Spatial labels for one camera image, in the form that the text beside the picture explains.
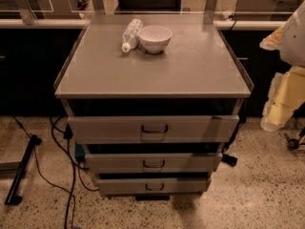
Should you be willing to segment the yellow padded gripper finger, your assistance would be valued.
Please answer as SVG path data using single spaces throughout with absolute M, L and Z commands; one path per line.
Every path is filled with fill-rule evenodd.
M 285 73 L 276 73 L 268 92 L 260 127 L 268 132 L 283 128 L 304 103 L 305 68 L 294 66 Z
M 259 47 L 267 51 L 279 51 L 281 49 L 281 38 L 283 29 L 283 26 L 277 28 L 259 43 Z

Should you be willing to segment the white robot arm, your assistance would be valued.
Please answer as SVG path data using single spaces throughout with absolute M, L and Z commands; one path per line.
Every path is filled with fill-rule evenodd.
M 291 65 L 287 72 L 274 75 L 260 120 L 263 130 L 273 132 L 283 128 L 305 103 L 305 2 L 259 47 L 278 50 L 280 59 Z

